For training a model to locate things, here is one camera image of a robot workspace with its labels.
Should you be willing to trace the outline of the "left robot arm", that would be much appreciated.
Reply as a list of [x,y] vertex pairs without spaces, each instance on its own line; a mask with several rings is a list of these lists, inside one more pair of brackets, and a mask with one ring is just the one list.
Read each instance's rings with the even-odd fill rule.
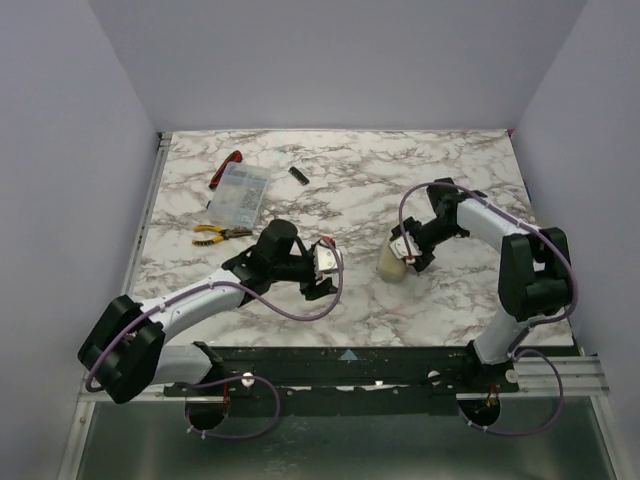
[[328,315],[342,294],[344,262],[333,239],[323,236],[305,246],[297,228],[276,219],[256,243],[226,260],[212,274],[170,295],[135,301],[128,295],[113,299],[80,347],[85,389],[106,392],[117,404],[126,403],[154,384],[199,384],[217,359],[206,345],[169,353],[177,335],[217,314],[239,309],[251,301],[279,315],[304,321],[265,299],[270,287],[292,282],[308,301],[329,296],[332,302],[308,316]]

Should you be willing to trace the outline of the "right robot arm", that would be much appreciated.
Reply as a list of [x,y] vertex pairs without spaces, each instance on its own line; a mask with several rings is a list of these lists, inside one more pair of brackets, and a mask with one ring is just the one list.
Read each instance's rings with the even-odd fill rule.
[[499,255],[500,306],[467,348],[472,366],[506,364],[531,330],[572,314],[579,290],[563,230],[519,220],[484,193],[450,178],[421,187],[434,218],[423,223],[400,214],[383,244],[377,272],[389,283],[401,281],[409,269],[420,273],[434,261],[436,247],[453,238],[474,235],[492,247]]

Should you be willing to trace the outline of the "beige umbrella case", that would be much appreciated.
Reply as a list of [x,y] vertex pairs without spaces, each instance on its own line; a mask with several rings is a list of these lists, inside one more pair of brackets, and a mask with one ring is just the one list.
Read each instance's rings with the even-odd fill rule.
[[383,242],[376,271],[387,283],[399,283],[407,273],[407,265],[397,259],[389,247],[390,239]]

